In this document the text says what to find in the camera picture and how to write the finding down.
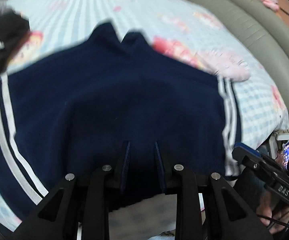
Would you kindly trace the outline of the person's right hand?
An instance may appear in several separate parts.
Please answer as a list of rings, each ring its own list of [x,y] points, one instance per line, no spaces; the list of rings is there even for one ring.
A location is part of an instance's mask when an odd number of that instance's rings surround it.
[[[289,224],[289,206],[282,203],[282,207],[278,207],[279,199],[273,196],[270,191],[262,193],[259,206],[256,208],[256,214],[260,215],[260,221],[269,226],[272,221],[266,219],[269,217],[285,224]]]

